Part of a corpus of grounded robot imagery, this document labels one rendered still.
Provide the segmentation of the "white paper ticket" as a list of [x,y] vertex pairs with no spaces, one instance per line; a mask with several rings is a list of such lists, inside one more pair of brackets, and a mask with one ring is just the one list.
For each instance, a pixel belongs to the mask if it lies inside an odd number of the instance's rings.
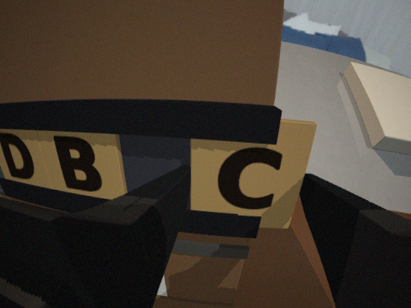
[[164,277],[162,277],[162,281],[160,284],[160,288],[158,289],[158,295],[164,295],[164,297],[168,297],[167,287],[165,287]]

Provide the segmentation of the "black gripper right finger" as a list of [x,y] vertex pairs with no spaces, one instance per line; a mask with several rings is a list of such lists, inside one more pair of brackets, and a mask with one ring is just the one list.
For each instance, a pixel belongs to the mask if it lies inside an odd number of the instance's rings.
[[299,196],[336,308],[411,308],[411,220],[318,175]]

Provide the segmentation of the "brown angled board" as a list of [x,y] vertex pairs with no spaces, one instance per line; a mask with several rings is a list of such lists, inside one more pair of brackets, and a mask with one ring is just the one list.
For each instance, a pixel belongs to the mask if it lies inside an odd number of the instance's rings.
[[[191,138],[277,144],[284,0],[0,0],[0,129],[119,134],[127,192]],[[261,216],[191,210],[153,308],[234,308]]]

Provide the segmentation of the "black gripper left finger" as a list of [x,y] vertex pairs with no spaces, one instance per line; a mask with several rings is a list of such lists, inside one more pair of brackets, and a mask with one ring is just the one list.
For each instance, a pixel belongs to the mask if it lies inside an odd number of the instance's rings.
[[73,288],[86,308],[153,308],[182,225],[191,165],[91,209],[0,198],[0,252]]

